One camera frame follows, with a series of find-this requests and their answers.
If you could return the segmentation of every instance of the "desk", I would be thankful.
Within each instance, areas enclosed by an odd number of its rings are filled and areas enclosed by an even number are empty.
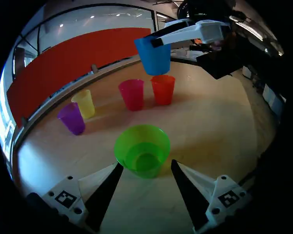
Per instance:
[[[204,54],[206,53],[202,51],[190,50],[189,48],[174,49],[174,50],[171,50],[171,53],[170,53],[170,55],[175,59],[179,58],[179,59],[189,60],[192,62],[197,62],[196,58]]]
[[[67,175],[85,177],[115,163],[117,137],[136,124],[152,124],[167,133],[171,153],[155,179],[124,170],[101,225],[101,233],[192,233],[192,223],[170,170],[172,159],[210,177],[227,174],[239,181],[256,164],[256,131],[243,86],[231,76],[215,80],[202,68],[171,63],[176,78],[172,104],[154,104],[151,76],[141,63],[123,68],[89,85],[96,114],[74,136],[56,118],[70,98],[46,115],[17,152],[24,194],[39,195]],[[130,112],[118,85],[145,81],[145,107]]]

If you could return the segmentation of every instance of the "green cup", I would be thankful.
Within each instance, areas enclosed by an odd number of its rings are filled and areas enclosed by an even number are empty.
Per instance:
[[[142,178],[153,178],[170,151],[166,133],[152,125],[136,125],[124,131],[116,140],[114,154],[125,168]]]

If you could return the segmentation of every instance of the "red wall panel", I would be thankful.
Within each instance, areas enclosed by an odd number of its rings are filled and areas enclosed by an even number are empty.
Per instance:
[[[29,118],[38,106],[65,84],[97,67],[138,54],[134,40],[151,33],[149,28],[116,28],[74,37],[33,60],[13,81],[7,99],[16,121]]]

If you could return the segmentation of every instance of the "pink cup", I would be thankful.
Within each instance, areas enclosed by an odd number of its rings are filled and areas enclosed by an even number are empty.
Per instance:
[[[143,80],[126,80],[118,88],[128,110],[141,110],[144,106]]]

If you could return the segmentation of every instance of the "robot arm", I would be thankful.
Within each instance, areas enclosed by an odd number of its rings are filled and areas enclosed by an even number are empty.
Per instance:
[[[151,34],[157,36],[151,40],[151,44],[156,48],[196,38],[200,38],[204,44],[208,44],[223,40],[228,30],[230,30],[229,23],[215,20],[201,20],[194,23],[190,19],[180,19],[167,23],[165,28]]]

